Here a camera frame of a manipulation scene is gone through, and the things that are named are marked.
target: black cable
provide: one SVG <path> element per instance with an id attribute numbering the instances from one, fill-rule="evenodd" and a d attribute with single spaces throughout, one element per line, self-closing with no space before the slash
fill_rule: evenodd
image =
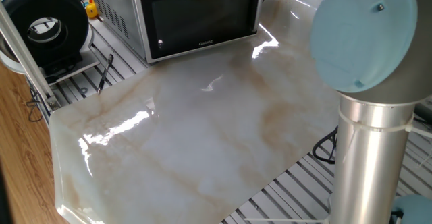
<path id="1" fill-rule="evenodd" d="M 320 139 L 320 141 L 318 141 L 318 142 L 313 146 L 313 149 L 312 149 L 312 155 L 314 156 L 314 158 L 316 158 L 316 159 L 318 159 L 318 160 L 320 160 L 320 161 L 323 161 L 323 162 L 329 163 L 329 164 L 335 164 L 335 161 L 334 161 L 334 160 L 331 160 L 331 158 L 332 158 L 332 156 L 333 156 L 334 150 L 336 149 L 336 134 L 337 134 L 337 133 L 338 133 L 338 127 L 336 127 L 332 132 L 330 132 L 330 133 L 329 133 L 328 135 L 326 135 L 324 138 Z M 331 151 L 330 158 L 329 158 L 329 159 L 326 159 L 326 158 L 324 158 L 324 157 L 320 157 L 320 156 L 317 154 L 317 149 L 318 149 L 318 147 L 320 147 L 324 142 L 326 142 L 326 141 L 328 141 L 328 140 L 330 140 L 330 142 L 333 143 L 333 150 Z"/>
<path id="2" fill-rule="evenodd" d="M 34 88 L 33 85 L 30 87 L 30 94 L 32 95 L 32 99 L 30 101 L 26 102 L 26 106 L 31 108 L 30 113 L 28 114 L 28 121 L 30 121 L 32 123 L 39 122 L 40 120 L 42 120 L 42 116 L 36 120 L 32 119 L 32 114 L 33 114 L 34 108 L 36 108 L 38 106 L 38 103 L 41 103 L 37 98 L 38 92 L 36 91 L 36 89 Z"/>

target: metal pipe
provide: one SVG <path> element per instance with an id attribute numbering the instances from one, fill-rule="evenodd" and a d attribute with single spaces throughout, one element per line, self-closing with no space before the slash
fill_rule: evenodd
<path id="1" fill-rule="evenodd" d="M 5 38 L 6 42 L 10 46 L 11 50 L 17 57 L 18 61 L 21 63 L 22 67 L 26 71 L 30 81 L 34 87 L 38 90 L 40 96 L 44 101 L 50 100 L 50 105 L 58 105 L 57 100 L 54 97 L 53 91 L 49 87 L 47 81 L 45 80 L 42 72 L 30 54 L 26 44 L 22 40 L 19 32 L 17 31 L 14 22 L 12 22 L 9 14 L 7 13 L 5 7 L 0 2 L 0 32 Z"/>
<path id="2" fill-rule="evenodd" d="M 342 97 L 331 224 L 389 223 L 414 106 Z"/>

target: light blue cap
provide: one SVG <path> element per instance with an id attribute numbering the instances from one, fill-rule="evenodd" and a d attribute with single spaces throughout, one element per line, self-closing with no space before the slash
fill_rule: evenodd
<path id="1" fill-rule="evenodd" d="M 402 224 L 431 224 L 432 200 L 424 196 L 408 195 L 395 200 L 393 211 L 402 211 Z"/>
<path id="2" fill-rule="evenodd" d="M 403 60 L 416 22 L 416 0 L 324 0 L 310 38 L 320 77 L 342 92 L 378 85 Z"/>

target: microwave door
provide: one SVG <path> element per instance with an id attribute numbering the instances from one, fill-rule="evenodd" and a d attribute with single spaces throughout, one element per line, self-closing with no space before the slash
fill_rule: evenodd
<path id="1" fill-rule="evenodd" d="M 255 34 L 258 1 L 140 0 L 151 59 Z"/>

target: marble surface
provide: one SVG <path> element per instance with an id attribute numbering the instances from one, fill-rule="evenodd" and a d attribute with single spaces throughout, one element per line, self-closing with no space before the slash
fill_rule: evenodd
<path id="1" fill-rule="evenodd" d="M 216 224 L 303 157 L 338 120 L 308 49 L 320 1 L 265 0 L 257 36 L 54 112 L 59 213 L 72 224 Z"/>

